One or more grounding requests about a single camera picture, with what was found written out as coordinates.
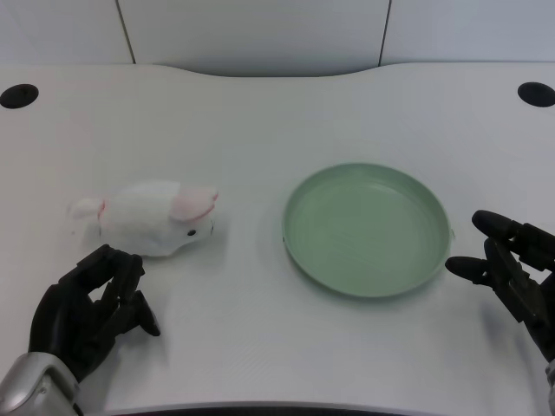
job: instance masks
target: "stuffed bunny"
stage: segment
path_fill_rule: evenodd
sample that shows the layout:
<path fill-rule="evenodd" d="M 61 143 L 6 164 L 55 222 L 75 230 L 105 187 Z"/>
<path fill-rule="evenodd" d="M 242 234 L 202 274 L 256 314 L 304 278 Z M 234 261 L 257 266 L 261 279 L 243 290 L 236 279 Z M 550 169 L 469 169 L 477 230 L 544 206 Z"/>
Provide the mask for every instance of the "stuffed bunny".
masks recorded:
<path fill-rule="evenodd" d="M 169 256 L 184 244 L 212 235 L 210 213 L 218 193 L 211 187 L 184 188 L 179 182 L 150 181 L 112 198 L 82 199 L 69 215 L 96 215 L 103 243 L 140 256 Z"/>

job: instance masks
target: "black grommet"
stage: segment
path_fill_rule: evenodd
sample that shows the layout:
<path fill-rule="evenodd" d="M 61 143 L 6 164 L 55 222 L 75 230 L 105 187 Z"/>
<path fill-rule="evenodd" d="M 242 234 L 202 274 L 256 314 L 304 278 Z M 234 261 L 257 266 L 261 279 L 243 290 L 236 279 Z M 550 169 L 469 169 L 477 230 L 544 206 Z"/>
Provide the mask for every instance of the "black grommet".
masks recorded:
<path fill-rule="evenodd" d="M 551 107 L 555 105 L 555 91 L 540 82 L 527 82 L 519 87 L 522 101 L 535 107 Z"/>
<path fill-rule="evenodd" d="M 9 109 L 27 107 L 38 97 L 38 88 L 31 84 L 19 84 L 6 89 L 0 95 L 0 105 Z"/>

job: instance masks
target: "white table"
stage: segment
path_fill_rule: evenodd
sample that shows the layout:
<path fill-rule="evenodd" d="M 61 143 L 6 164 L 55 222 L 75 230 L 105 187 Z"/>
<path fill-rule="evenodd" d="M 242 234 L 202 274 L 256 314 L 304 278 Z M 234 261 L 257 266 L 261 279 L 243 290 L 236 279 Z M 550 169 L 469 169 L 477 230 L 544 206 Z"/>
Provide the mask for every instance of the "white table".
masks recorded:
<path fill-rule="evenodd" d="M 146 260 L 162 336 L 139 329 L 82 383 L 91 413 L 237 401 L 316 402 L 452 416 L 545 414 L 545 363 L 488 289 L 447 272 L 408 296 L 364 301 L 303 277 L 280 233 L 296 184 L 369 161 L 429 186 L 452 253 L 482 256 L 487 209 L 555 231 L 555 64 L 411 64 L 324 78 L 234 79 L 156 66 L 3 67 L 0 374 L 26 351 L 46 288 L 94 247 L 69 201 L 143 179 L 220 189 L 210 241 Z"/>

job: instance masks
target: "plate rim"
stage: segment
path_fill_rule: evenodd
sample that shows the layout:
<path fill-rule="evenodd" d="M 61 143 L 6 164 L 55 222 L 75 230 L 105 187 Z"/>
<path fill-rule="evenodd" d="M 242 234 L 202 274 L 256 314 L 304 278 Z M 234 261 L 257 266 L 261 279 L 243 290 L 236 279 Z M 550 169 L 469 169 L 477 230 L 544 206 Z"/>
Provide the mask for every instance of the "plate rim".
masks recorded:
<path fill-rule="evenodd" d="M 299 260 L 298 260 L 297 256 L 295 255 L 294 251 L 290 247 L 290 243 L 288 242 L 287 232 L 285 231 L 285 226 L 286 226 L 285 223 L 286 223 L 287 212 L 290 209 L 292 199 L 295 196 L 295 194 L 297 193 L 297 191 L 299 190 L 299 188 L 301 186 L 303 186 L 306 182 L 311 180 L 312 178 L 314 178 L 317 175 L 319 175 L 321 173 L 324 173 L 326 171 L 329 171 L 329 170 L 332 170 L 332 169 L 337 169 L 337 168 L 344 167 L 344 166 L 373 166 L 373 167 L 379 167 L 381 169 L 386 169 L 386 170 L 389 170 L 389 171 L 398 172 L 398 173 L 400 173 L 402 175 L 405 175 L 405 176 L 411 178 L 412 180 L 414 180 L 416 183 L 418 183 L 420 186 L 422 186 L 425 190 L 430 192 L 430 194 L 434 197 L 434 199 L 437 201 L 439 207 L 441 208 L 441 212 L 443 213 L 443 216 L 445 217 L 445 219 L 447 221 L 447 244 L 445 246 L 445 250 L 443 252 L 443 255 L 441 256 L 441 260 L 435 265 L 434 269 L 429 273 L 428 277 L 426 277 L 425 279 L 423 279 L 420 282 L 417 282 L 417 283 L 412 284 L 411 286 L 408 286 L 407 288 L 405 288 L 401 291 L 395 291 L 395 292 L 387 293 L 385 295 L 360 295 L 358 293 L 352 293 L 352 292 L 348 292 L 348 291 L 345 291 L 345 290 L 340 290 L 340 289 L 334 288 L 334 287 L 322 282 L 321 280 L 314 277 L 305 268 L 305 266 L 303 266 L 301 264 L 301 262 L 299 262 Z M 397 169 L 397 168 L 394 168 L 394 167 L 391 167 L 391 166 L 381 165 L 381 164 L 378 164 L 378 163 L 369 163 L 369 162 L 347 162 L 347 163 L 340 163 L 340 164 L 337 164 L 337 165 L 328 166 L 328 167 L 325 167 L 323 169 L 320 169 L 320 170 L 312 173 L 310 176 L 308 176 L 304 180 L 302 180 L 295 187 L 295 189 L 293 189 L 293 191 L 291 192 L 291 194 L 287 198 L 287 202 L 285 204 L 284 213 L 283 213 L 282 221 L 281 221 L 281 232 L 282 232 L 282 237 L 283 237 L 283 240 L 284 240 L 285 249 L 287 249 L 287 253 L 291 256 L 295 265 L 306 276 L 308 276 L 310 279 L 312 279 L 316 283 L 323 285 L 325 288 L 333 290 L 337 293 L 341 293 L 343 295 L 348 295 L 348 296 L 354 296 L 354 297 L 358 297 L 358 298 L 368 298 L 368 299 L 377 299 L 377 298 L 382 298 L 382 297 L 391 297 L 391 296 L 402 295 L 402 294 L 405 294 L 405 293 L 407 293 L 411 290 L 414 290 L 414 289 L 418 288 L 419 286 L 422 286 L 425 283 L 428 283 L 428 282 L 432 281 L 435 277 L 437 277 L 437 275 L 439 275 L 440 270 L 443 268 L 447 258 L 449 257 L 449 253 L 450 253 L 450 250 L 451 250 L 451 240 L 452 240 L 452 235 L 453 235 L 453 229 L 451 228 L 451 221 L 449 220 L 447 210 L 445 209 L 445 206 L 443 206 L 443 204 L 441 203 L 441 200 L 437 197 L 435 192 L 433 192 L 430 188 L 428 188 L 426 185 L 424 185 L 420 180 L 418 180 L 414 176 L 409 175 L 408 173 L 406 173 L 406 172 L 404 172 L 400 169 Z"/>

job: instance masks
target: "wall seam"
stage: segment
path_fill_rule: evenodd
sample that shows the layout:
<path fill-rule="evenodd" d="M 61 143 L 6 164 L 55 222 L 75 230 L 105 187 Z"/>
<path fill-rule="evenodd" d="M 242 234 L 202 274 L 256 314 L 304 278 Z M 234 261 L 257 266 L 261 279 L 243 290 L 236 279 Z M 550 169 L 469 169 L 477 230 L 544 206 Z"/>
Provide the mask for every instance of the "wall seam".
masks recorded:
<path fill-rule="evenodd" d="M 131 41 L 129 40 L 129 34 L 127 33 L 127 27 L 125 21 L 123 20 L 123 13 L 121 13 L 120 0 L 115 0 L 115 6 L 118 8 L 118 14 L 120 15 L 121 27 L 123 28 L 123 35 L 125 35 L 125 40 L 127 41 L 127 47 L 129 48 L 129 54 L 133 63 L 137 63 L 135 60 L 135 54 L 133 53 L 133 48 L 131 48 Z"/>
<path fill-rule="evenodd" d="M 388 33 L 389 14 L 391 13 L 392 3 L 393 3 L 393 0 L 389 0 L 388 14 L 385 16 L 385 26 L 383 27 L 382 48 L 380 49 L 380 60 L 378 61 L 378 67 L 381 67 L 382 65 L 383 48 L 385 46 L 385 36 Z"/>

